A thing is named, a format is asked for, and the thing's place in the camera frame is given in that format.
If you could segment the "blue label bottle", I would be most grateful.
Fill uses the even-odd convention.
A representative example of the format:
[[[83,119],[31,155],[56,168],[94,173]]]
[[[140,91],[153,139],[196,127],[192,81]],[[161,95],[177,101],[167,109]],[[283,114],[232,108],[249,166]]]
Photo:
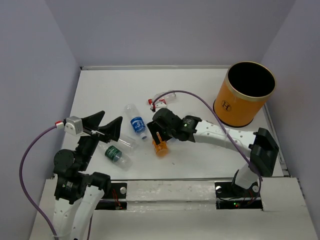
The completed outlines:
[[[135,134],[142,140],[146,140],[146,125],[138,108],[134,104],[127,104],[124,108],[124,111]]]

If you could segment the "orange plastic pill bottle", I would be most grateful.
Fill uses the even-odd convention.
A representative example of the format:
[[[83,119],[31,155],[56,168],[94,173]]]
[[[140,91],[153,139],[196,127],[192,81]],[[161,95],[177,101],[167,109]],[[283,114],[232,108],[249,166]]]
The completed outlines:
[[[152,141],[152,144],[154,146],[154,151],[155,154],[159,157],[162,158],[165,155],[168,154],[169,149],[167,147],[167,143],[165,141],[160,141],[160,144],[156,144],[155,140]]]

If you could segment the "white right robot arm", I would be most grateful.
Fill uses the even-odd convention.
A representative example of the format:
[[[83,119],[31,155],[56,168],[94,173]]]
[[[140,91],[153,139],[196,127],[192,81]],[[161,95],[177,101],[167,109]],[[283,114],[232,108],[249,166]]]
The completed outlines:
[[[240,153],[246,164],[236,171],[230,183],[235,196],[242,196],[258,180],[273,176],[279,146],[265,128],[260,127],[257,131],[225,128],[192,115],[180,118],[167,108],[156,111],[147,127],[156,145],[174,138]]]

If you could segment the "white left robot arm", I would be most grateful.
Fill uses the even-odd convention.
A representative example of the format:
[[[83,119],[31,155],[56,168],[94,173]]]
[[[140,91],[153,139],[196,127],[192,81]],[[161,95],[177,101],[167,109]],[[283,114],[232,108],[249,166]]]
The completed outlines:
[[[85,174],[99,142],[118,141],[123,118],[100,126],[105,111],[79,118],[70,116],[56,122],[57,129],[78,137],[74,150],[61,149],[53,159],[57,176],[54,192],[53,234],[56,240],[80,240],[99,201],[111,191],[111,177]]]

